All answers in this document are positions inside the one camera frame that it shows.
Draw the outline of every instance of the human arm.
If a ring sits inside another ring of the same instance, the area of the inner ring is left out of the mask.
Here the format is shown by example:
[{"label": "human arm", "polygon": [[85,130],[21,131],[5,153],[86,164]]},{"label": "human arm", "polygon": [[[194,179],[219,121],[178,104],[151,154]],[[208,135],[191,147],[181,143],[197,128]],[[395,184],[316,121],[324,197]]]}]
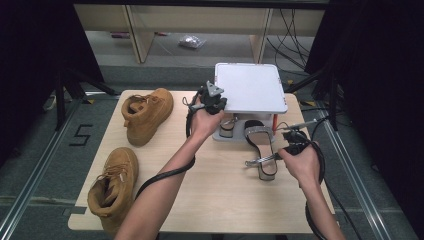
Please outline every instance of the human arm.
[{"label": "human arm", "polygon": [[319,183],[320,165],[318,155],[311,145],[300,154],[291,155],[284,149],[278,154],[283,158],[290,174],[299,181],[299,185],[306,197],[312,220],[326,239],[345,239],[339,225],[324,198]]},{"label": "human arm", "polygon": [[[210,115],[198,110],[191,135],[158,174],[186,166],[204,141],[215,131],[224,113]],[[155,239],[177,197],[185,172],[154,182],[144,189],[128,212],[115,239]]]}]

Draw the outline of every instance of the wooden table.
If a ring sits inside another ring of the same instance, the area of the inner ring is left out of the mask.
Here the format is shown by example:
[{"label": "wooden table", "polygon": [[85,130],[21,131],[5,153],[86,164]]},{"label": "wooden table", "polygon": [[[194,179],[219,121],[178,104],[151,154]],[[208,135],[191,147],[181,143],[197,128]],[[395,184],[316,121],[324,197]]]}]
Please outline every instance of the wooden table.
[{"label": "wooden table", "polygon": [[[102,230],[100,219],[87,206],[87,193],[105,160],[118,147],[129,147],[136,153],[140,173],[134,195],[146,180],[156,175],[184,142],[189,100],[192,91],[171,91],[174,109],[159,127],[150,142],[143,147],[128,143],[121,106],[133,94],[147,95],[153,90],[124,91],[113,112],[98,152],[93,160],[68,225],[73,230]],[[304,122],[297,99],[285,96],[288,111],[278,116],[278,122]],[[277,132],[273,150],[287,146]],[[297,181],[289,174],[283,161],[277,161],[275,180],[261,181],[257,168],[244,162],[257,158],[257,152],[247,142],[219,142],[210,137],[196,154],[196,164],[190,169],[175,204],[163,224],[162,232],[196,233],[311,233],[305,219],[305,197]],[[334,213],[325,184],[324,195]]]}]

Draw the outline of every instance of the white plastic box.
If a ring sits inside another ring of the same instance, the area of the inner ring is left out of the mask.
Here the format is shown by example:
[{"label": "white plastic box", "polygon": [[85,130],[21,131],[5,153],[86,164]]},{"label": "white plastic box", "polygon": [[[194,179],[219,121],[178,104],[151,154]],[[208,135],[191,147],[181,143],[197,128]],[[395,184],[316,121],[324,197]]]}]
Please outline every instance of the white plastic box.
[{"label": "white plastic box", "polygon": [[224,89],[221,95],[228,99],[224,111],[238,118],[233,137],[221,137],[218,127],[213,134],[217,141],[246,141],[244,123],[247,120],[260,120],[265,126],[272,127],[274,114],[287,112],[284,90],[274,65],[218,63],[214,84]]}]

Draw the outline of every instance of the tan boot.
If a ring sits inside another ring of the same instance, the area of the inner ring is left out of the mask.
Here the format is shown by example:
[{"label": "tan boot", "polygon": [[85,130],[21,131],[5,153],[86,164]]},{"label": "tan boot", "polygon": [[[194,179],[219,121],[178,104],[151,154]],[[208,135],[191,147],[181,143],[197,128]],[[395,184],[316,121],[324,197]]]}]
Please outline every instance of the tan boot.
[{"label": "tan boot", "polygon": [[158,88],[147,96],[133,95],[125,100],[121,112],[128,141],[139,147],[148,143],[173,107],[172,94],[164,88]]},{"label": "tan boot", "polygon": [[103,174],[88,192],[90,211],[100,217],[103,229],[112,236],[118,232],[134,202],[137,177],[137,156],[129,148],[117,148],[110,153]]}]

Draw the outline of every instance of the shoe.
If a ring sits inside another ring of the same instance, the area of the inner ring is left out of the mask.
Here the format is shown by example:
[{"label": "shoe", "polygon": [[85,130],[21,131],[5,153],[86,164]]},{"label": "shoe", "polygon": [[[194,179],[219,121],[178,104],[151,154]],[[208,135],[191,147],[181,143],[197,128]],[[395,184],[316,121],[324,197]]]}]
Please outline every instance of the shoe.
[{"label": "shoe", "polygon": [[138,160],[126,147],[113,150],[106,160],[103,173],[88,192],[88,207],[98,216],[103,229],[115,236],[130,210],[133,188],[138,177]]},{"label": "shoe", "polygon": [[226,113],[219,125],[219,136],[224,138],[232,138],[236,121],[237,117],[234,117],[234,114]]},{"label": "shoe", "polygon": [[128,142],[138,147],[148,143],[173,107],[172,94],[164,88],[158,88],[147,96],[133,95],[126,99],[121,112]]},{"label": "shoe", "polygon": [[[246,141],[258,150],[260,158],[273,154],[271,146],[271,139],[273,136],[272,129],[270,127],[265,127],[261,121],[246,121],[244,124],[244,136]],[[272,181],[275,179],[277,170],[275,159],[261,162],[258,166],[259,179]]]}]

